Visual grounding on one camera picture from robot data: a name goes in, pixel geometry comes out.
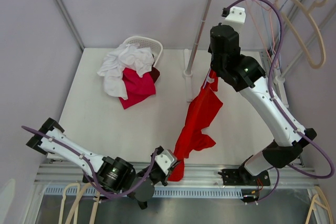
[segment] gray wall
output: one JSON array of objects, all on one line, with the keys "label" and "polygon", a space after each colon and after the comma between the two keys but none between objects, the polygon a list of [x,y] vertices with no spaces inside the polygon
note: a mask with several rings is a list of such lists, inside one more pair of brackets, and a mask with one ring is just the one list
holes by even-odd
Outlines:
[{"label": "gray wall", "polygon": [[20,126],[59,118],[81,53],[53,0],[0,0],[0,31],[0,188],[16,179],[16,224],[44,158]]},{"label": "gray wall", "polygon": [[[334,4],[336,4],[336,0],[330,0],[328,5],[313,12],[313,17],[318,23],[326,16]],[[294,24],[304,38],[308,38],[311,35],[312,30],[303,15],[299,16]],[[336,17],[333,18],[330,25],[322,33],[327,51],[327,62],[324,67],[319,70],[311,69],[305,57],[303,57],[285,82],[291,111],[306,127],[315,128],[318,133],[315,142],[327,151],[334,162],[336,162],[335,31]],[[286,36],[287,39],[282,50],[284,66],[299,49],[293,35],[288,33]],[[312,46],[310,51],[316,62],[318,62],[320,57],[318,46]],[[327,174],[329,172],[328,163],[313,147],[307,147],[303,154],[304,161],[307,165],[315,167],[317,174]],[[320,183],[333,209],[334,218],[336,218],[336,190],[334,188],[336,176],[331,179],[321,179]]]},{"label": "gray wall", "polygon": [[[222,8],[235,0],[213,0],[200,48],[209,46],[209,31]],[[86,47],[112,47],[133,35],[159,40],[164,48],[191,48],[205,0],[64,0]],[[257,23],[264,28],[260,7]],[[245,49],[262,48],[248,18],[241,37]]]}]

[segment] plastic basket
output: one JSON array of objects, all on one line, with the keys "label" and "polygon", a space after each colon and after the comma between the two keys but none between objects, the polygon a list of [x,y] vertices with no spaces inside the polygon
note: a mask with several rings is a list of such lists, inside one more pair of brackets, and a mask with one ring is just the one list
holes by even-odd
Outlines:
[{"label": "plastic basket", "polygon": [[124,41],[124,44],[135,44],[135,43],[139,43],[140,48],[143,48],[143,47],[151,48],[152,54],[154,55],[154,65],[153,66],[155,67],[163,52],[162,44],[155,39],[150,39],[150,38],[141,37],[141,36],[129,37],[128,39]]}]

